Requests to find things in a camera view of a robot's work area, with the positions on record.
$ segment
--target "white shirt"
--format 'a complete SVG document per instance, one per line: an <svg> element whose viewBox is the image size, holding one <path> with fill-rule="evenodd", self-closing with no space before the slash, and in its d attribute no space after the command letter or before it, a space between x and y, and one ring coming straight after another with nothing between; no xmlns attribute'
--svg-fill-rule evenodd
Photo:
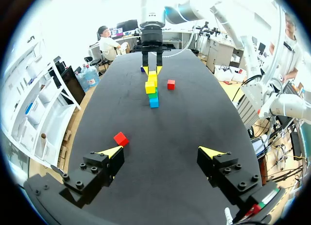
<svg viewBox="0 0 311 225"><path fill-rule="evenodd" d="M116 58L117 53L114 48L119 46L117 41L110 37L101 37L99 41L99 49L103 52L105 58L112 61Z"/></svg>
<svg viewBox="0 0 311 225"><path fill-rule="evenodd" d="M279 67L276 69L274 77L279 78L279 75L286 76L290 72L296 68L299 70L299 64L301 63L302 60L302 53L301 49L297 44L297 40L290 39L286 34L285 34L285 39L284 41L294 50L290 51L285 45L283 45L283 50L282 54L279 58ZM279 88L278 83L274 83L275 87Z"/></svg>

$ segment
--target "man sitting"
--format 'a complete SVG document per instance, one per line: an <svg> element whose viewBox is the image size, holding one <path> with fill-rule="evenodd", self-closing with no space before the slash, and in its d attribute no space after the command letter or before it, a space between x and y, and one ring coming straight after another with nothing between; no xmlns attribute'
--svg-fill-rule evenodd
<svg viewBox="0 0 311 225"><path fill-rule="evenodd" d="M99 41L99 49L103 52L106 59L112 61L116 58L117 54L127 54L130 52L130 46L127 42L121 45L111 38L111 32L107 26L101 26L98 29L98 34L101 36Z"/></svg>

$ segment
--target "red cube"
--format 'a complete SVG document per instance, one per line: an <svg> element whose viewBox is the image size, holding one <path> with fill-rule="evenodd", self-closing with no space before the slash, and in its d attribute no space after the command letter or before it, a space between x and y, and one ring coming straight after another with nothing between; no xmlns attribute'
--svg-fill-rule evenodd
<svg viewBox="0 0 311 225"><path fill-rule="evenodd" d="M117 135L115 135L113 139L117 142L119 146L125 146L129 143L128 139L122 132L119 132Z"/></svg>
<svg viewBox="0 0 311 225"><path fill-rule="evenodd" d="M175 90L175 80L168 80L167 81L167 89L168 90Z"/></svg>

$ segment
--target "water bottle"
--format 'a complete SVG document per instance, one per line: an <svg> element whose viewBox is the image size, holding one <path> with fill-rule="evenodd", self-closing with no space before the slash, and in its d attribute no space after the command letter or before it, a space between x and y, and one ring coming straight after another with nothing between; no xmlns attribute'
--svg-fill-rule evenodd
<svg viewBox="0 0 311 225"><path fill-rule="evenodd" d="M88 86L87 80L84 77L84 74L76 72L76 78L78 79L83 91L87 92L89 89L89 86Z"/></svg>
<svg viewBox="0 0 311 225"><path fill-rule="evenodd" d="M92 66L92 67L89 67L88 65L86 66L85 78L86 78L88 85L90 87L94 87L98 84L99 76L98 76L98 72L94 66Z"/></svg>

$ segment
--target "stacked cubes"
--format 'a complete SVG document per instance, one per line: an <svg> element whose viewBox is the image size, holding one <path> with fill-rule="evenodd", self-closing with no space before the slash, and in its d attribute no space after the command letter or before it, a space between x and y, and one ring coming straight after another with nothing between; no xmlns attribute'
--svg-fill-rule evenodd
<svg viewBox="0 0 311 225"><path fill-rule="evenodd" d="M149 97L150 107L151 108L159 107L156 71L149 71L148 81L145 83L145 89Z"/></svg>

